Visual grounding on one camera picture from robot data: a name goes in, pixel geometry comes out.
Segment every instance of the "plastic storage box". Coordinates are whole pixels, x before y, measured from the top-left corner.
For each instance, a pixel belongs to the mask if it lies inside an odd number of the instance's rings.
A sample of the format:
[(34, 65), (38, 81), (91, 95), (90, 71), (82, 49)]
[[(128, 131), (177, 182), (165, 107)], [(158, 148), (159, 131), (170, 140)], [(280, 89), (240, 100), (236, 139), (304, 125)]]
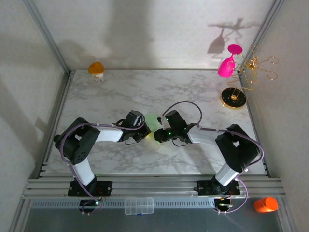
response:
[(154, 212), (154, 199), (146, 198), (128, 198), (125, 200), (126, 215), (143, 215)]

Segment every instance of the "round gold base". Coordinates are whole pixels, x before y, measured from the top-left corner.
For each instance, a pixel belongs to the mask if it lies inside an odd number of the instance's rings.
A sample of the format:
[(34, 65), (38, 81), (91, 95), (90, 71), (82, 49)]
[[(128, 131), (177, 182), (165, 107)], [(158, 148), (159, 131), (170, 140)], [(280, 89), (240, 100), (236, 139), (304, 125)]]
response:
[(226, 88), (222, 91), (220, 100), (222, 104), (233, 110), (238, 110), (246, 104), (246, 96), (237, 88)]

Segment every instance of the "pink wine glass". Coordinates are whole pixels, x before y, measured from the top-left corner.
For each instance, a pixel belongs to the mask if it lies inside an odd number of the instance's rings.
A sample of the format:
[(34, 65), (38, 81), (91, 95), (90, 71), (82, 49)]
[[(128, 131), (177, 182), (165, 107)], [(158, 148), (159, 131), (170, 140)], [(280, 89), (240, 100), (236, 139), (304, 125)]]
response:
[(218, 74), (219, 76), (223, 78), (229, 78), (233, 74), (234, 68), (235, 68), (235, 61), (233, 59), (234, 55), (239, 55), (242, 53), (242, 47), (237, 44), (232, 44), (229, 47), (227, 47), (228, 51), (232, 53), (231, 57), (225, 59), (219, 69)]

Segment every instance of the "marble table surface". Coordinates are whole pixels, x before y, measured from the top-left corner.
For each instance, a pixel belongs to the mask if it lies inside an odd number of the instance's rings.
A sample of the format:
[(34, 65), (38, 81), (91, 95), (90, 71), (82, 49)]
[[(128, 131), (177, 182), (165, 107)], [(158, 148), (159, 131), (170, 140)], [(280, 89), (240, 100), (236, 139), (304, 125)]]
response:
[[(219, 96), (227, 88), (216, 71), (207, 70), (107, 70), (105, 81), (97, 83), (87, 70), (77, 70), (57, 128), (61, 134), (76, 118), (111, 124), (137, 110), (146, 117), (152, 131), (160, 128), (155, 118), (172, 104), (189, 100), (203, 111), (201, 125), (225, 129), (239, 124), (254, 137), (247, 107), (231, 110)], [(190, 104), (175, 106), (187, 123), (197, 122), (198, 110)], [(188, 144), (175, 147), (171, 141), (159, 144), (151, 134), (132, 145), (95, 143), (88, 156), (95, 174), (215, 174), (225, 163), (216, 146)], [(68, 173), (59, 151), (53, 147), (46, 172)], [(262, 162), (248, 174), (265, 174)]]

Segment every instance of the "orange cup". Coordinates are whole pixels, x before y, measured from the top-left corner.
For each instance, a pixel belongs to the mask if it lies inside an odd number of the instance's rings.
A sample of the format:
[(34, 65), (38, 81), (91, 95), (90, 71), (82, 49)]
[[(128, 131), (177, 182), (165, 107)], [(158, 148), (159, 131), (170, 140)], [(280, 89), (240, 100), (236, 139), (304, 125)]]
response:
[(254, 208), (259, 213), (272, 212), (278, 209), (279, 205), (275, 198), (266, 197), (254, 202)]

